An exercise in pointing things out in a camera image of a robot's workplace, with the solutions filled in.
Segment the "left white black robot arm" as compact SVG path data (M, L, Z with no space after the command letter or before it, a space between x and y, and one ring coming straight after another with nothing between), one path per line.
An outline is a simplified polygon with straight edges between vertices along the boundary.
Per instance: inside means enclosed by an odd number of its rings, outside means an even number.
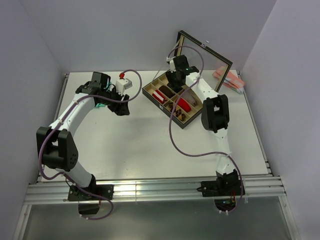
M48 127L40 127L36 132L38 157L41 166L66 175L80 186L79 194L86 200L96 197L98 188L95 177L78 162L79 151L74 135L87 116L98 104L102 104L118 116L130 114L129 96L125 90L132 82L125 79L122 72L115 83L102 72L93 72L91 80L80 85L72 102L62 115Z

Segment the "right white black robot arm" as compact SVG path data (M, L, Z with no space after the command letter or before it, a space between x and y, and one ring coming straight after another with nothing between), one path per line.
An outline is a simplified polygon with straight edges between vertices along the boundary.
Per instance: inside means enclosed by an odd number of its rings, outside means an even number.
M204 157L208 155L219 155L216 167L217 183L216 189L222 195L229 194L234 185L241 178L239 168L231 157L230 146L228 142L228 125L230 121L228 97L219 94L202 78L202 71L189 66L187 57L180 55L176 57L167 57L167 63L170 70L166 72L168 83L173 87L187 88L179 95L173 104L169 125L172 124L174 111L183 96L192 90L202 103L201 123L205 130L211 132L217 139L221 151L213 151L201 154L188 154L180 150L174 142L172 128L169 128L169 137L174 148L187 157Z

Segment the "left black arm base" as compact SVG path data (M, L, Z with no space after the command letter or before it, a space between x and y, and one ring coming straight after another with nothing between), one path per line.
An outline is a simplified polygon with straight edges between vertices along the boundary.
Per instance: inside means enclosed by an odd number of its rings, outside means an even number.
M111 215L114 210L112 203L114 194L113 184L97 184L93 178L88 187L78 187L75 183L68 183L68 202L78 202L78 213L88 220L101 220ZM102 201L110 204L106 215L96 216L101 208Z

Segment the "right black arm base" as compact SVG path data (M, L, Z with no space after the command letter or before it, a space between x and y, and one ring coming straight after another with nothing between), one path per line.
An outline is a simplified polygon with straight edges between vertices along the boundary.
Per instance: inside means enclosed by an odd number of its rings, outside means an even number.
M241 200L246 194L241 180L228 184L220 177L216 180L202 181L196 190L204 198L213 198L215 207L226 214L237 207L237 197Z

